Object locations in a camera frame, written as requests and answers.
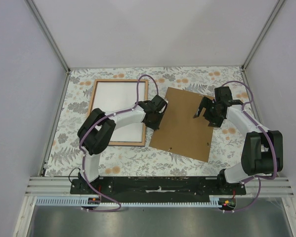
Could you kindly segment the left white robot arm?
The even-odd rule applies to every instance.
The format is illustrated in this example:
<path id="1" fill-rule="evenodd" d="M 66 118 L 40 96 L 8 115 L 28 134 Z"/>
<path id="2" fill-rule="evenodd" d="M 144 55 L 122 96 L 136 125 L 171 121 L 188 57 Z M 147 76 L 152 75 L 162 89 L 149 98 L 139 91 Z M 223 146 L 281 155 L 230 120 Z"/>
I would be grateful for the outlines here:
<path id="1" fill-rule="evenodd" d="M 100 154 L 108 147 L 115 130 L 134 123 L 158 130 L 168 102 L 159 95 L 152 100 L 136 101 L 128 108 L 104 112 L 93 109 L 77 132 L 83 152 L 81 188 L 88 194 L 98 190 Z"/>

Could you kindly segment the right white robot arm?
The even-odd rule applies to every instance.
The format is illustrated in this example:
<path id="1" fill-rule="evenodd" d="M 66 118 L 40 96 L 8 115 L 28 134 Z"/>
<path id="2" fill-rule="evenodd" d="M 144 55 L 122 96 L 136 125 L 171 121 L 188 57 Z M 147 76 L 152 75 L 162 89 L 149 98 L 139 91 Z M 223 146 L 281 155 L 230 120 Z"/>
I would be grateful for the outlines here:
<path id="1" fill-rule="evenodd" d="M 283 169 L 283 135 L 278 130 L 270 130 L 245 111 L 241 100 L 233 99 L 229 87 L 214 90 L 214 98 L 203 97 L 194 114 L 203 116 L 211 127 L 221 127 L 230 121 L 245 137 L 241 160 L 238 164 L 219 172 L 217 191 L 228 194 L 234 184 L 243 185 L 254 178 L 274 180 Z"/>

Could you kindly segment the brown cardboard backing board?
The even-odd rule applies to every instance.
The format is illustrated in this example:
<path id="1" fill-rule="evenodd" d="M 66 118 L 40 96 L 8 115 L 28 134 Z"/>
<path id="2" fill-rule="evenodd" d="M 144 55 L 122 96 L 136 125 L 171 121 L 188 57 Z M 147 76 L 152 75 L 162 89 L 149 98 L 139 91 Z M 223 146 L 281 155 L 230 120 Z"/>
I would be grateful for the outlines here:
<path id="1" fill-rule="evenodd" d="M 208 162 L 213 127 L 203 116 L 193 118 L 203 95 L 169 87 L 166 112 L 159 130 L 154 131 L 150 147 L 195 160 Z"/>

